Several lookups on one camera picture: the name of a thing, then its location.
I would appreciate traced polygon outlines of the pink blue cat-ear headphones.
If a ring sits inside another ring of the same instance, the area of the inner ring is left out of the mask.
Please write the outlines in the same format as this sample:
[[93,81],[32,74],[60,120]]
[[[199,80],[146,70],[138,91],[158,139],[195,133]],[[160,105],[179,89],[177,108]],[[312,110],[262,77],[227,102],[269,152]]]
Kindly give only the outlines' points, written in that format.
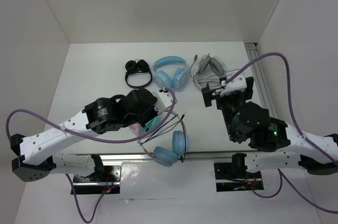
[[156,155],[160,151],[170,150],[180,156],[181,159],[174,161],[174,163],[161,161],[159,157],[156,157],[156,163],[165,167],[171,167],[177,162],[184,162],[185,154],[189,150],[190,140],[184,123],[185,115],[179,115],[174,111],[171,113],[165,111],[160,115],[163,115],[162,121],[147,133],[142,134],[140,132],[141,127],[144,127],[141,124],[133,124],[129,126],[129,129],[137,137],[141,137],[137,141],[137,144],[142,148],[144,153]]

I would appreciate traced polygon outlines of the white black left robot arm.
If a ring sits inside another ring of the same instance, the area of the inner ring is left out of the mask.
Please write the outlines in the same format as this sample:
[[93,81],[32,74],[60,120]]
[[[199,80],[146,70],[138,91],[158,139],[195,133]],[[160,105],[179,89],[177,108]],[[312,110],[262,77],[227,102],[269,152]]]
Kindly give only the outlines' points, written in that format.
[[99,155],[68,155],[63,150],[83,139],[96,139],[136,123],[145,125],[164,109],[160,98],[146,89],[98,98],[72,118],[44,132],[10,136],[11,149],[17,156],[12,160],[12,171],[23,182],[37,181],[51,173],[76,174],[99,181],[105,173]]

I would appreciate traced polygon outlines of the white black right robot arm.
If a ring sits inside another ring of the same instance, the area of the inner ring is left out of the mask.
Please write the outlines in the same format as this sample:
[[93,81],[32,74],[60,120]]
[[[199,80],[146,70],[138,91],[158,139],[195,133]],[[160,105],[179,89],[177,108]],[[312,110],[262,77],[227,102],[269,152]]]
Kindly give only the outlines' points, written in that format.
[[302,169],[311,175],[337,173],[337,134],[300,133],[295,126],[270,116],[268,109],[251,101],[252,77],[220,87],[202,89],[204,104],[216,103],[222,112],[229,139],[248,141],[253,154],[235,153],[230,171],[237,178],[272,169]]

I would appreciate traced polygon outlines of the teal white cat-ear headphones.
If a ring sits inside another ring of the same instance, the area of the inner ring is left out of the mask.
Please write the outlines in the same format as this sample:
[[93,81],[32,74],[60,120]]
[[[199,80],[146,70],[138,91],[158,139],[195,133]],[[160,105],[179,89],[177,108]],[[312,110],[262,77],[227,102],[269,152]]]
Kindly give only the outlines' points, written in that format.
[[149,130],[154,129],[163,119],[163,115],[154,117],[151,121],[147,122],[144,127],[141,127],[141,133],[147,133]]

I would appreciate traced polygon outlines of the small black on-ear headphones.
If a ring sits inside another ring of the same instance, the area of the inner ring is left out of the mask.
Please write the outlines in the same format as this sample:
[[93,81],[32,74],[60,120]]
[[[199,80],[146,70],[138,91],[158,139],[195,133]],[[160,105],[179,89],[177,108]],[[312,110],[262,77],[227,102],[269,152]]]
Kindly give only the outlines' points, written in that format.
[[[152,81],[153,81],[153,75],[150,69],[149,64],[143,60],[143,59],[137,59],[137,60],[129,60],[128,62],[126,62],[125,64],[125,69],[126,69],[126,73],[125,73],[125,83],[127,84],[128,87],[132,88],[132,89],[141,89],[141,88],[146,88],[148,87]],[[150,79],[147,83],[140,85],[140,86],[134,86],[131,85],[128,82],[128,77],[129,76],[133,76],[135,74],[149,74]]]

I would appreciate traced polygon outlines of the light blue gaming headset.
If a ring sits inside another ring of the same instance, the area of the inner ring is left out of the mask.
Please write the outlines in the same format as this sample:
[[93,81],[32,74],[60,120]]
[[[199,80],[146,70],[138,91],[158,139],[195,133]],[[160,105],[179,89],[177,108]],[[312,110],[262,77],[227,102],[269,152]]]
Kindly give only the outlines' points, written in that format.
[[156,85],[160,88],[182,88],[189,74],[186,60],[177,56],[163,57],[152,66],[152,74]]

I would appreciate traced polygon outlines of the grey white wired headset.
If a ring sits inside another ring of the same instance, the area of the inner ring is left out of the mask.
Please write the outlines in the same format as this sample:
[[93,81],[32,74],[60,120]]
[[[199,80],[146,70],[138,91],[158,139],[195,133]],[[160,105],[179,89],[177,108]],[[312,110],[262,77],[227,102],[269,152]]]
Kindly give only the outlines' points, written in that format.
[[196,88],[201,91],[207,85],[211,89],[220,86],[220,78],[224,77],[229,71],[223,60],[217,56],[205,54],[203,56],[194,56],[189,74]]

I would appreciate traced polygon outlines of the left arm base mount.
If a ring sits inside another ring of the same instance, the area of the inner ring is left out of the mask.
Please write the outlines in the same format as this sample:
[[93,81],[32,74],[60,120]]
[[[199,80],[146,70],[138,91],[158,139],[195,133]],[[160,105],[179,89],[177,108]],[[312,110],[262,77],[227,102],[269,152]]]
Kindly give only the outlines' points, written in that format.
[[78,195],[120,194],[122,162],[104,164],[104,173],[94,180],[74,175],[72,182]]

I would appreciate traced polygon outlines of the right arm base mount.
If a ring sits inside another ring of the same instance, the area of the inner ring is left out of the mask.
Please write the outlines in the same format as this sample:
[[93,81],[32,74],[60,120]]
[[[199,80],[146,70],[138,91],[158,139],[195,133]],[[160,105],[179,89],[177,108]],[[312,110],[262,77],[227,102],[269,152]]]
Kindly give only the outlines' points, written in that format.
[[261,172],[235,175],[230,163],[214,163],[215,184],[217,192],[264,190]]

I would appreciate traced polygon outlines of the aluminium rail front edge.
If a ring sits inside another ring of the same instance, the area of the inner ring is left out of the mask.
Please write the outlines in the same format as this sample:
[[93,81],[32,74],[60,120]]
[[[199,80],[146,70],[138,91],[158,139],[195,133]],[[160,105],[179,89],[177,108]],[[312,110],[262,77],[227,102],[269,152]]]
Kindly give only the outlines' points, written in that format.
[[[185,161],[231,161],[231,157],[234,153],[232,152],[195,152],[195,153],[186,153]],[[165,150],[160,151],[159,154],[102,154],[99,155],[103,162],[145,162],[145,161],[154,161],[159,157],[159,160],[166,161],[169,163],[174,163],[181,159],[180,156],[173,153],[173,151]]]

